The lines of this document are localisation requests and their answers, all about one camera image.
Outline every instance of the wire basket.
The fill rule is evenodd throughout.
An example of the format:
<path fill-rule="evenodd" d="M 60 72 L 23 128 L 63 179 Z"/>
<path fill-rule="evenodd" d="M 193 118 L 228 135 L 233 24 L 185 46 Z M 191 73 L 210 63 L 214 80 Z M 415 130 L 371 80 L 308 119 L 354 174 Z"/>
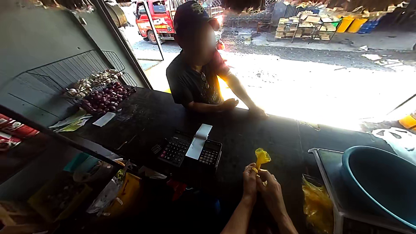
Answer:
<path fill-rule="evenodd" d="M 68 102 L 76 104 L 83 97 L 68 95 L 67 89 L 72 88 L 72 86 L 80 79 L 91 77 L 92 74 L 104 72 L 108 69 L 115 69 L 118 72 L 122 72 L 125 70 L 125 66 L 114 52 L 88 50 L 23 72 L 19 74 L 16 79 L 24 80 L 27 83 L 28 77 L 35 78 L 37 81 L 51 89 L 52 93 L 50 94 L 59 94 L 66 98 Z M 117 79 L 114 78 L 111 80 L 111 82 L 115 81 L 130 86 L 137 86 L 134 79 L 127 73 L 123 73 L 123 75 L 119 76 Z M 91 86 L 91 91 L 102 89 L 103 86 L 105 85 L 93 85 Z"/>

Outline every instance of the teal plastic basin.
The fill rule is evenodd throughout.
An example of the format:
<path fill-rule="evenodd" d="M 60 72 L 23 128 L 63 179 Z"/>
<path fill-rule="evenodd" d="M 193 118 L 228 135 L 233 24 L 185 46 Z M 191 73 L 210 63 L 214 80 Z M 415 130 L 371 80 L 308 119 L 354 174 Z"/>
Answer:
<path fill-rule="evenodd" d="M 354 146 L 342 155 L 341 173 L 357 197 L 416 229 L 415 165 L 382 149 Z"/>

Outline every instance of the yellow plastic bag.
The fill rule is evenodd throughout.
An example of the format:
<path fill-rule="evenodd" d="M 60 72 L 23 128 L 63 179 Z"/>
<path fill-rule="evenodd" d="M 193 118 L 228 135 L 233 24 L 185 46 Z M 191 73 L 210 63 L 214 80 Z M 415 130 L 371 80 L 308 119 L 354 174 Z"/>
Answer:
<path fill-rule="evenodd" d="M 306 221 L 314 226 L 318 233 L 333 233 L 334 214 L 332 202 L 325 186 L 313 185 L 311 182 L 314 182 L 314 179 L 305 174 L 303 175 L 302 180 L 302 190 L 305 195 L 303 213 L 306 215 Z"/>
<path fill-rule="evenodd" d="M 255 170 L 256 173 L 258 173 L 258 169 L 260 169 L 261 164 L 270 162 L 272 159 L 270 158 L 270 155 L 263 148 L 256 149 L 255 153 L 257 157 L 257 162 L 256 162 L 256 168 L 253 168 L 253 170 Z"/>

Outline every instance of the man's hand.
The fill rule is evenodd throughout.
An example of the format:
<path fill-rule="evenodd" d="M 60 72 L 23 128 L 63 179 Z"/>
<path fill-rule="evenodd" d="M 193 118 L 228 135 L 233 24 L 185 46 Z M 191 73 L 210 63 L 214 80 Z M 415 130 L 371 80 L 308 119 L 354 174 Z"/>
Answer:
<path fill-rule="evenodd" d="M 255 167 L 256 164 L 252 163 L 245 167 L 245 170 L 243 172 L 243 199 L 247 199 L 250 202 L 254 203 L 257 199 L 257 182 L 256 182 L 256 172 L 252 170 L 253 167 Z"/>
<path fill-rule="evenodd" d="M 221 110 L 232 110 L 238 105 L 238 100 L 234 98 L 230 98 L 225 100 L 222 104 L 220 104 Z"/>
<path fill-rule="evenodd" d="M 285 202 L 283 201 L 282 188 L 274 175 L 267 170 L 259 169 L 257 189 L 261 193 L 267 208 L 279 226 L 281 234 L 297 234 L 292 220 L 287 214 Z"/>
<path fill-rule="evenodd" d="M 256 116 L 269 117 L 269 115 L 266 114 L 266 112 L 258 106 L 254 106 L 254 107 L 250 108 L 249 111 L 251 113 L 253 113 L 254 115 L 256 115 Z"/>
<path fill-rule="evenodd" d="M 260 169 L 257 177 L 257 189 L 260 191 L 267 208 L 274 218 L 287 215 L 285 202 L 283 201 L 282 188 L 274 175 L 267 170 Z"/>

